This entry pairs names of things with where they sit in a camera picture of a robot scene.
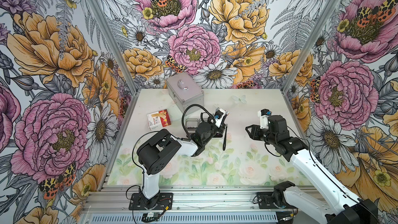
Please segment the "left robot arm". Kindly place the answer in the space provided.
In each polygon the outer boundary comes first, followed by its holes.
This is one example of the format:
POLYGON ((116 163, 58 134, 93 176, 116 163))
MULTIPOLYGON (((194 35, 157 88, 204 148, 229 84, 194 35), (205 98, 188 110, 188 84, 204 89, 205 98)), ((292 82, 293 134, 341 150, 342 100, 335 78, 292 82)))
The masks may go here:
POLYGON ((152 200, 159 197, 160 172, 176 154, 190 157, 200 155, 207 143, 217 134, 223 134, 226 116, 215 116, 210 122, 201 122, 190 140, 173 136, 167 129, 162 129, 142 144, 137 150, 139 163, 144 169, 142 197, 152 200))

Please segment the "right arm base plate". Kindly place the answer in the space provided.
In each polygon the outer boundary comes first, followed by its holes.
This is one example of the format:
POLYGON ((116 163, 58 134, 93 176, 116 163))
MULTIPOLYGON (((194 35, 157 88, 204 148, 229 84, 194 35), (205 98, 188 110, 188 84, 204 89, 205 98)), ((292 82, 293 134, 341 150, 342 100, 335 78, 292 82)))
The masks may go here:
POLYGON ((253 204, 257 204, 259 209, 293 209, 295 208, 288 203, 277 203, 272 192, 257 192, 252 200, 253 204))

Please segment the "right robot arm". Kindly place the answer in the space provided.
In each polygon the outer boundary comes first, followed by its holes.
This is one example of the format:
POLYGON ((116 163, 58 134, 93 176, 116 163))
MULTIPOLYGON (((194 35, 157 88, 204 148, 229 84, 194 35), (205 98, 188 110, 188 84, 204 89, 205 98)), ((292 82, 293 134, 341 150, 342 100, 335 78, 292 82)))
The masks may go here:
POLYGON ((362 200, 346 188, 315 158, 308 145, 290 136, 285 118, 269 110, 258 112, 259 125, 245 128, 249 137, 274 146, 275 150, 299 170, 318 190, 325 203, 284 181, 274 186, 272 194, 257 193, 260 207, 293 207, 320 224, 376 224, 378 208, 370 199, 362 200))

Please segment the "black toothbrush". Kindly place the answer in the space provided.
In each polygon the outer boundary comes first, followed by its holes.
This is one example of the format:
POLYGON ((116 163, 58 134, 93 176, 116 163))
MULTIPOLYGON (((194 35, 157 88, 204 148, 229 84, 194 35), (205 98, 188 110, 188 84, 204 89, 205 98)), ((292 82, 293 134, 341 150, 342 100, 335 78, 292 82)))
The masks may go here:
POLYGON ((224 131, 224 138, 223 138, 223 144, 222 144, 222 150, 226 151, 226 146, 227 146, 227 134, 228 134, 228 124, 225 126, 225 131, 224 131))

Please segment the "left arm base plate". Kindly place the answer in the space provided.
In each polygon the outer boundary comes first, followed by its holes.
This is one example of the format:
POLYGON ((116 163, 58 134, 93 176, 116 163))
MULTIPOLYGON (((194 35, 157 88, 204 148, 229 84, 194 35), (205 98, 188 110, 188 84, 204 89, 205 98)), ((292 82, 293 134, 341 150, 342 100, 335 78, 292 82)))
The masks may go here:
POLYGON ((171 209, 174 194, 171 192, 159 192, 153 198, 147 199, 143 193, 134 193, 130 198, 130 211, 146 211, 171 209))

